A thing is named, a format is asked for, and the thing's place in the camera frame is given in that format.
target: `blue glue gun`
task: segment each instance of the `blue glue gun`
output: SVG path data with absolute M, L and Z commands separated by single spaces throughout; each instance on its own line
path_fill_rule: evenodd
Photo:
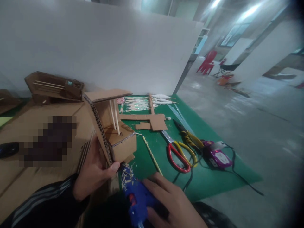
M 161 202 L 134 177 L 132 168 L 124 162 L 121 163 L 121 179 L 122 190 L 131 204 L 128 212 L 133 227 L 143 227 L 143 222 L 148 217 L 147 207 L 166 211 Z

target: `striped sleeve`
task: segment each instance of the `striped sleeve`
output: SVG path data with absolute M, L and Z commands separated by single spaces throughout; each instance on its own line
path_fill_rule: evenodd
M 89 202 L 89 198 L 86 198 L 79 203 L 72 195 L 77 176 L 73 174 L 64 181 L 40 188 L 0 227 L 75 227 Z

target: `light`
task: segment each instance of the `light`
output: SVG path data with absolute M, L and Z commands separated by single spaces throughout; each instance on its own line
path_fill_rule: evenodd
M 217 5 L 219 4 L 220 1 L 221 1 L 221 0 L 215 0 L 215 1 L 213 2 L 213 4 L 212 4 L 211 8 L 217 7 Z
M 244 20 L 245 18 L 249 17 L 250 15 L 252 15 L 259 7 L 261 4 L 252 6 L 248 11 L 246 11 L 245 13 L 243 13 L 243 15 L 241 16 L 241 19 Z

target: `red chair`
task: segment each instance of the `red chair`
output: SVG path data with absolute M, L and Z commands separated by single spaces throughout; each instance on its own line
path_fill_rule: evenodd
M 200 71 L 203 72 L 203 75 L 209 75 L 210 72 L 212 71 L 213 67 L 214 67 L 213 62 L 212 63 L 207 63 L 207 64 L 203 65 L 203 67 Z
M 214 58 L 216 57 L 216 54 L 217 54 L 218 52 L 217 51 L 210 51 L 209 53 L 208 53 L 208 55 L 207 55 L 207 57 L 206 57 L 206 59 L 205 59 L 205 61 L 202 63 L 202 65 L 199 67 L 199 69 L 197 70 L 197 72 L 200 70 L 201 72 L 203 72 L 202 71 L 202 68 L 203 69 L 206 69 L 207 68 L 207 66 L 208 66 L 208 64 L 211 64 L 212 63 L 212 61 L 214 60 Z

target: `ceiling light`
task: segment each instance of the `ceiling light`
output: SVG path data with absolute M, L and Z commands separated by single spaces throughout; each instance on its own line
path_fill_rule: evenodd
M 221 0 L 215 0 L 215 1 L 213 2 L 213 4 L 212 4 L 211 8 L 217 7 L 217 5 L 219 4 L 220 1 L 221 1 Z

